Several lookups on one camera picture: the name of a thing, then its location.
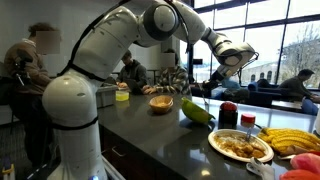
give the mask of sky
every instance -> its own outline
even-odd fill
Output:
[[[226,2],[230,0],[216,0],[216,3]],[[214,0],[195,0],[195,7],[212,5]],[[288,0],[268,0],[249,4],[247,24],[264,22],[270,20],[284,19]],[[319,14],[320,0],[291,0],[288,18],[299,17],[305,15]],[[214,28],[231,27],[243,25],[245,22],[246,6],[231,8],[215,12]],[[211,27],[213,26],[213,12],[200,14],[204,23]],[[320,35],[320,21],[311,22],[314,25],[315,31]],[[301,28],[304,28],[306,23],[289,24],[287,26],[284,46],[287,46],[297,41],[297,35]],[[279,49],[282,41],[284,25],[248,29],[246,31],[245,42],[248,42],[257,52],[259,52],[259,61],[256,61],[251,66],[269,63],[270,61],[278,61]],[[234,43],[243,41],[244,29],[232,29],[227,31],[219,31],[226,34]],[[181,43],[181,52],[185,51],[185,44]],[[210,49],[203,43],[198,42],[195,45],[194,58],[203,58],[204,61],[210,61]],[[187,60],[187,55],[181,53],[182,61]]]

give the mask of counter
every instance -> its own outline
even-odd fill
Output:
[[[210,132],[218,129],[217,120],[210,126],[195,124],[185,117],[181,110],[180,95],[174,96],[171,110],[165,115],[152,113],[148,102],[155,95],[130,96],[129,101],[116,102],[113,106],[99,109],[99,123],[124,142],[141,150],[146,157],[164,165],[186,179],[261,179],[249,173],[243,162],[223,156],[208,143]],[[197,105],[204,106],[202,98],[188,97]],[[209,112],[218,118],[222,101],[206,100]],[[267,127],[297,128],[312,132],[315,116],[268,108],[238,105],[238,130],[240,115],[256,115],[256,124]],[[259,129],[254,127],[253,134]],[[289,161],[276,156],[270,162],[275,169],[276,179],[291,168]]]

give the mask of laptop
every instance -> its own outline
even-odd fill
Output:
[[[134,79],[124,79],[123,81],[127,83],[132,94],[143,95],[142,89]]]

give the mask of yellow cup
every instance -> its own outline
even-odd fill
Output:
[[[129,99],[129,92],[116,91],[116,101],[126,101]]]

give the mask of tree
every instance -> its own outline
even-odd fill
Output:
[[[311,69],[316,74],[306,82],[318,87],[320,79],[320,26],[312,22],[303,24],[293,43],[283,47],[280,82],[296,76],[302,69]]]

